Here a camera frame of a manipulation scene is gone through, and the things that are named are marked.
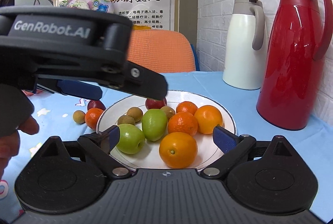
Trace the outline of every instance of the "green apple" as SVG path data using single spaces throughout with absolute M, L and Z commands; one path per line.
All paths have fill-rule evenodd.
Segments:
M 146 139 L 159 140 L 167 127 L 168 118 L 161 109 L 149 109 L 142 117 L 142 131 Z
M 143 132 L 133 124 L 120 124 L 120 139 L 117 149 L 125 154 L 138 153 L 145 144 Z

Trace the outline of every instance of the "human hand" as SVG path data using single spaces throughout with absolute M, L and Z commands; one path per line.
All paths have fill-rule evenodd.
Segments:
M 37 121 L 30 117 L 19 126 L 19 130 L 29 135 L 34 135 L 39 131 Z M 15 131 L 10 136 L 0 138 L 0 180 L 7 167 L 9 160 L 19 153 L 20 148 L 20 135 Z

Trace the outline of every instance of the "screw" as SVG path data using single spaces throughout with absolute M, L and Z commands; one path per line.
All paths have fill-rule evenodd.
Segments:
M 116 176 L 124 176 L 129 173 L 129 170 L 127 168 L 115 168 L 112 173 Z
M 137 68 L 132 68 L 130 70 L 130 73 L 133 77 L 138 78 L 140 76 L 140 71 Z
M 218 175 L 220 173 L 220 170 L 217 168 L 205 168 L 204 169 L 204 174 L 206 174 L 207 176 L 215 176 Z
M 109 85 L 108 87 L 114 90 L 120 89 L 119 86 L 114 86 L 114 85 Z
M 101 70 L 106 72 L 106 73 L 110 73 L 110 74 L 116 74 L 118 72 L 117 69 L 112 68 L 108 65 L 101 67 Z

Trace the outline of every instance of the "orange chair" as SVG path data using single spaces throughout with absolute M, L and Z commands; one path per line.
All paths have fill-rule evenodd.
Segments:
M 175 31 L 133 30 L 127 59 L 157 73 L 195 71 L 189 41 Z

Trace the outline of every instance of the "thermos handle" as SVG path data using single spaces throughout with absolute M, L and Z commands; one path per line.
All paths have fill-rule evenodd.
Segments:
M 250 10 L 254 12 L 255 16 L 255 31 L 252 41 L 252 48 L 253 50 L 258 51 L 264 42 L 265 15 L 264 10 L 260 6 L 251 6 Z
M 333 5 L 332 0 L 324 0 L 325 7 L 325 24 L 323 35 L 320 42 L 315 46 L 313 59 L 320 60 L 324 57 L 327 49 L 330 46 L 333 33 Z

